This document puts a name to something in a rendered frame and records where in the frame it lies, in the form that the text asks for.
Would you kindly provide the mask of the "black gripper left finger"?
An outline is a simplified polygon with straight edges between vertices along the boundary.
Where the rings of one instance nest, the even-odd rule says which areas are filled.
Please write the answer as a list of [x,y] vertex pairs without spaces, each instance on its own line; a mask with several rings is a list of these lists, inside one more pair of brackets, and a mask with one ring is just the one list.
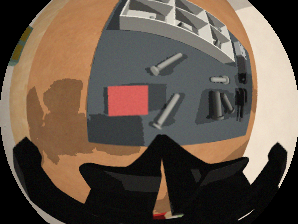
[[163,138],[157,134],[143,154],[129,166],[84,163],[79,171],[90,188],[145,197],[148,199],[147,212],[153,212],[162,179],[162,151]]

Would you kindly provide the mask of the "dark grey flat bar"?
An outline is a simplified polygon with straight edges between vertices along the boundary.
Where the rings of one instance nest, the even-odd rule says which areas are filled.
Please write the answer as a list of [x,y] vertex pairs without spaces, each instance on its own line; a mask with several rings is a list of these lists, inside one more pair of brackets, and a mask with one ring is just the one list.
[[247,84],[247,82],[248,82],[248,76],[247,76],[246,59],[244,57],[238,57],[238,63],[239,63],[240,81],[243,84]]

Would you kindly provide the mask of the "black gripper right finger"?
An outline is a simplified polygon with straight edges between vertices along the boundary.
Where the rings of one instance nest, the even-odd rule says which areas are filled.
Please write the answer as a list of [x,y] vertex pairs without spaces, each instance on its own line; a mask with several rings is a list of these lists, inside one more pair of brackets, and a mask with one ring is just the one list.
[[172,216],[183,210],[210,183],[243,172],[248,157],[209,164],[195,157],[165,134],[162,162]]

